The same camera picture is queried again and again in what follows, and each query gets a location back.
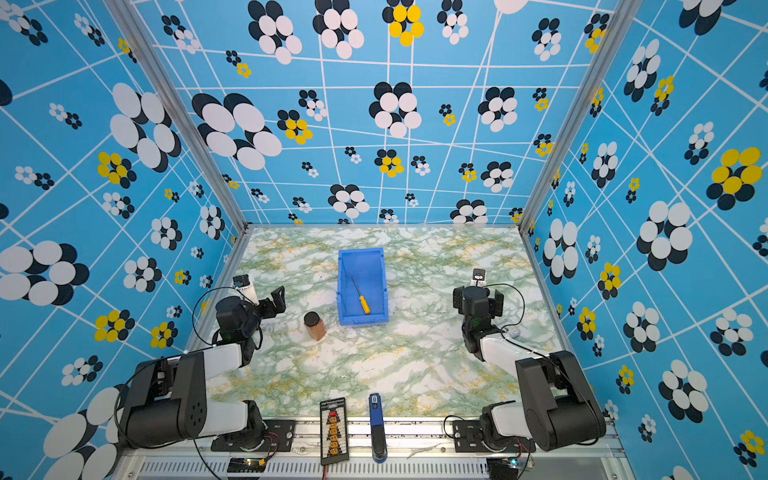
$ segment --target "yellow screwdriver handle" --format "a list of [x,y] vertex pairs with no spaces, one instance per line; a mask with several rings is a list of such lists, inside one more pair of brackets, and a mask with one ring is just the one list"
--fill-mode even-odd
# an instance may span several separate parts
[[371,313],[371,309],[368,308],[368,302],[366,302],[366,298],[364,296],[360,296],[360,305],[362,305],[362,311],[366,313],[366,315],[369,315]]

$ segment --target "bottle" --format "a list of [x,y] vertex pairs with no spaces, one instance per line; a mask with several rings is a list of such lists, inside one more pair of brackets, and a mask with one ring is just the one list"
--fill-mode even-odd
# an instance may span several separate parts
[[322,339],[326,334],[326,326],[320,319],[320,315],[315,312],[308,312],[304,316],[304,325],[306,326],[306,331],[315,340]]

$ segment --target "green marble pattern surface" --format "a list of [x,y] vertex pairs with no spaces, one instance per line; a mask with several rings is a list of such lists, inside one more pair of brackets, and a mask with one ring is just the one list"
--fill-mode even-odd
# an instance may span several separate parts
[[[339,250],[381,247],[389,288],[389,323],[339,325]],[[238,274],[248,273],[264,298],[286,287],[286,312],[263,323],[263,347],[249,366],[208,382],[214,400],[256,400],[265,416],[318,415],[319,402],[346,397],[349,415],[368,415],[368,395],[385,415],[477,416],[482,407],[517,399],[514,376],[481,362],[462,341],[452,291],[472,269],[488,283],[511,283],[525,295],[520,340],[559,349],[551,317],[517,227],[258,227]],[[517,293],[505,295],[496,325],[517,321]],[[303,315],[318,312],[327,334],[310,338]]]

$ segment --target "screwdriver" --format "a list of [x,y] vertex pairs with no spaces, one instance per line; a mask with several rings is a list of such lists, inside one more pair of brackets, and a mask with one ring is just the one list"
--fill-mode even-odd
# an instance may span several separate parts
[[362,311],[368,315],[371,313],[371,309],[368,308],[368,302],[366,302],[366,298],[362,296],[362,293],[360,293],[360,288],[357,286],[357,282],[355,281],[355,277],[352,277],[352,282],[355,284],[355,288],[357,289],[357,294],[360,295],[360,305],[362,305]]

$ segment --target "black jar lid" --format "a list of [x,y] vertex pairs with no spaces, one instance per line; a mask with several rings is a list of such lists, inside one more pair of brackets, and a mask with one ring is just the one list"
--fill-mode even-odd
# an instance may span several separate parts
[[320,315],[318,315],[316,312],[308,312],[304,316],[304,325],[313,327],[318,323],[320,323]]

